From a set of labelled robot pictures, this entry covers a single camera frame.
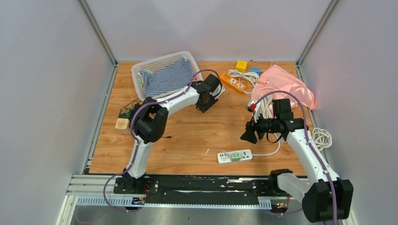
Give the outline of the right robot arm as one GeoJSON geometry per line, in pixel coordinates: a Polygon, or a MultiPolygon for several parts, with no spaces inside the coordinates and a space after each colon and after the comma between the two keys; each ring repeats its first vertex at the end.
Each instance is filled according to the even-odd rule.
{"type": "Polygon", "coordinates": [[[311,138],[306,120],[294,117],[288,98],[273,100],[272,107],[274,116],[265,118],[261,102],[249,101],[246,109],[253,115],[240,138],[257,143],[268,134],[280,134],[298,156],[308,182],[289,169],[273,170],[268,182],[269,192],[276,196],[286,192],[295,198],[311,223],[347,219],[354,191],[352,183],[341,179],[329,166],[311,138]]]}

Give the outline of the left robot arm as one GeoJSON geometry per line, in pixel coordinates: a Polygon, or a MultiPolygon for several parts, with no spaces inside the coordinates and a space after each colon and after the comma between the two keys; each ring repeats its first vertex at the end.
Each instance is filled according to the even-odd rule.
{"type": "Polygon", "coordinates": [[[148,97],[133,109],[130,132],[134,147],[122,172],[125,186],[131,193],[137,194],[143,190],[149,155],[155,142],[164,135],[168,118],[191,105],[205,113],[224,91],[220,78],[210,74],[205,80],[191,82],[169,96],[158,99],[148,97]]]}

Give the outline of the green plug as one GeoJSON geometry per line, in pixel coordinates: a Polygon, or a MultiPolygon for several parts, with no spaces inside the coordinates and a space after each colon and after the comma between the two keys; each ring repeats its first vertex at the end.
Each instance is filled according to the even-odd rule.
{"type": "Polygon", "coordinates": [[[230,153],[230,160],[231,162],[240,161],[241,160],[241,153],[240,152],[232,152],[230,153]]]}

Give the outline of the white power strip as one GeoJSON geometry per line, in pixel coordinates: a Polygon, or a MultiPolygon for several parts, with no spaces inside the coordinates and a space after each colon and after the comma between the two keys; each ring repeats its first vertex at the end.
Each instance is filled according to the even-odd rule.
{"type": "Polygon", "coordinates": [[[245,162],[253,159],[253,154],[250,149],[223,151],[217,154],[218,164],[230,164],[237,162],[245,162]]]}

